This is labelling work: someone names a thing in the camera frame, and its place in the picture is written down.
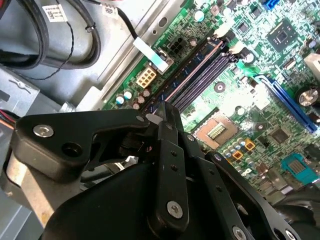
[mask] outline capacitor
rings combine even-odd
[[[151,95],[151,90],[149,88],[146,88],[145,90],[143,90],[142,95],[147,98],[150,97]]]
[[[256,168],[256,163],[254,162],[254,160],[251,157],[247,158],[245,161],[247,164],[250,165],[251,168],[253,168],[253,169]]]
[[[315,40],[312,40],[311,42],[309,42],[308,47],[310,49],[313,49],[316,45],[317,45],[317,42]]]
[[[224,150],[223,155],[228,159],[231,157],[231,152],[229,150]]]
[[[123,96],[126,100],[130,100],[132,98],[132,91],[130,89],[125,90]]]
[[[236,150],[240,150],[241,149],[241,145],[238,142],[234,142],[232,144],[232,146],[236,149]]]
[[[137,97],[137,102],[139,103],[139,104],[144,104],[145,103],[145,98],[144,98],[144,96],[142,95],[142,94],[140,94],[138,97]]]
[[[235,166],[234,169],[237,170],[238,173],[240,173],[240,174],[242,174],[244,172],[244,171],[242,171],[240,166]]]
[[[225,9],[222,10],[222,15],[225,17],[229,17],[232,13],[232,10],[228,7],[226,7]]]
[[[125,103],[125,96],[123,94],[118,94],[115,98],[115,103],[118,105],[122,105]]]
[[[303,87],[297,91],[296,101],[303,107],[309,107],[320,101],[320,88],[314,86]]]
[[[192,118],[192,114],[190,112],[188,112],[185,116],[188,120]]]
[[[246,145],[246,141],[245,141],[243,138],[239,138],[239,139],[238,139],[238,143],[239,143],[241,146],[245,146],[245,145]]]
[[[231,154],[234,154],[236,152],[236,150],[233,146],[229,146],[228,150],[230,151]]]
[[[242,106],[236,106],[235,111],[239,116],[242,116],[246,112],[246,110]]]
[[[260,163],[259,167],[264,174],[266,174],[269,171],[267,165],[264,162]]]
[[[195,47],[198,44],[197,39],[195,37],[190,38],[189,43],[190,43],[191,47]]]
[[[139,109],[140,109],[140,104],[139,104],[137,101],[135,101],[135,102],[132,104],[132,107],[133,107],[133,109],[135,109],[135,110],[139,110]]]
[[[198,10],[194,13],[193,18],[196,22],[200,23],[205,19],[205,13],[201,10]]]

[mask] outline white label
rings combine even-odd
[[[247,168],[242,174],[241,174],[241,176],[242,177],[245,177],[245,176],[247,176],[249,173],[251,173],[252,172],[252,170],[250,169],[250,168]]]
[[[102,14],[113,19],[118,19],[118,9],[108,4],[102,5]]]
[[[61,4],[59,5],[48,5],[43,6],[46,16],[48,17],[50,23],[67,22],[67,16],[63,10]]]

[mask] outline small black chip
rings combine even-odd
[[[278,144],[282,144],[289,138],[289,136],[281,128],[273,131],[270,135]]]
[[[268,33],[267,39],[273,48],[278,52],[282,52],[298,37],[297,32],[287,19],[284,19]]]
[[[228,4],[227,4],[227,8],[228,9],[231,9],[231,10],[234,10],[237,6],[237,3],[234,1],[234,0],[231,0]]]
[[[247,29],[248,29],[248,27],[246,26],[246,24],[245,24],[244,22],[241,23],[238,28],[239,28],[239,30],[240,30],[241,32],[243,32],[243,33],[245,33],[245,32],[247,31]]]
[[[254,18],[256,19],[261,15],[261,10],[256,6],[254,9],[252,9],[252,14]]]
[[[236,35],[234,34],[233,31],[229,30],[224,36],[223,36],[223,39],[226,41],[226,42],[231,42],[234,38],[236,37]]]

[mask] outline cable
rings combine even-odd
[[[18,0],[18,1],[22,3],[24,1],[34,3],[34,0]],[[96,23],[94,22],[94,20],[92,19],[91,15],[89,14],[86,7],[82,4],[82,2],[80,2],[80,0],[67,0],[67,2],[81,15],[81,17],[87,24],[87,27],[85,28],[85,30],[88,33],[92,34],[91,50],[89,54],[81,61],[71,62],[68,60],[68,62],[64,63],[65,62],[64,60],[47,56],[44,59],[42,59],[41,64],[54,67],[54,68],[69,69],[69,70],[70,69],[86,69],[94,65],[100,57],[101,49],[102,49],[100,36],[96,29]],[[21,53],[14,53],[14,52],[7,52],[7,51],[0,50],[0,59],[2,64],[11,68],[20,68],[18,67],[19,66],[18,63],[21,63],[21,62],[29,63],[35,58],[38,58],[38,55],[21,54]]]
[[[72,54],[74,53],[74,46],[75,46],[75,35],[74,35],[74,30],[71,26],[71,24],[67,21],[66,24],[69,26],[70,28],[70,32],[71,32],[71,50],[70,50],[70,54],[69,56],[67,57],[67,59],[61,64],[61,66],[56,70],[54,71],[52,74],[50,74],[49,76],[47,77],[44,77],[44,78],[33,78],[33,77],[29,77],[29,76],[24,76],[28,79],[31,79],[31,80],[37,80],[37,81],[43,81],[43,80],[47,80],[49,78],[51,78],[53,75],[57,74],[58,72],[60,72],[60,70],[67,64],[67,62],[70,60],[70,58],[72,57]]]
[[[134,26],[132,26],[132,23],[130,22],[129,18],[127,17],[127,15],[120,9],[118,8],[118,14],[120,16],[120,18],[122,18],[122,20],[124,21],[125,25],[127,26],[127,28],[129,29],[133,39],[137,39],[138,38],[138,34],[136,33]]]
[[[49,51],[49,32],[46,25],[46,21],[34,0],[17,0],[19,5],[29,16],[34,30],[36,32],[38,42],[39,42],[39,52],[38,55],[32,55],[29,58],[17,59],[15,61],[10,60],[10,56],[24,56],[20,53],[8,52],[0,50],[0,59],[2,64],[9,68],[15,69],[33,69],[37,67],[47,56]],[[10,1],[5,4],[5,9],[7,9]]]
[[[15,129],[12,125],[10,125],[9,123],[5,122],[4,120],[0,119],[0,124],[6,126],[9,129]]]
[[[101,2],[95,1],[95,0],[83,0],[87,3],[90,4],[95,4],[95,5],[99,5],[102,6],[103,4]],[[125,25],[127,26],[127,28],[129,29],[129,32],[131,33],[132,37],[134,39],[138,38],[138,34],[135,31],[134,26],[132,25],[132,23],[130,22],[129,18],[127,17],[127,15],[120,9],[120,8],[116,8],[118,10],[118,15],[120,16],[120,18],[122,18],[122,20],[124,21]]]
[[[11,118],[9,115],[7,115],[3,110],[1,110],[0,109],[0,114],[2,115],[2,116],[4,116],[7,120],[9,120],[10,122],[12,122],[12,123],[15,123],[16,122],[16,120],[14,120],[13,118]]]

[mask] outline screw hole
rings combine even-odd
[[[161,18],[161,20],[159,21],[158,25],[160,28],[163,28],[168,22],[168,19],[166,17]]]
[[[74,142],[67,142],[61,147],[62,152],[71,158],[77,158],[82,155],[82,148]]]
[[[215,187],[220,193],[222,193],[222,188],[220,186]]]
[[[274,228],[273,231],[279,240],[286,240],[285,235],[283,235],[279,229]]]
[[[171,167],[171,169],[173,170],[173,171],[178,171],[178,168],[177,168],[177,166],[176,165],[174,165],[174,164],[172,164],[172,165],[170,165],[170,167]]]

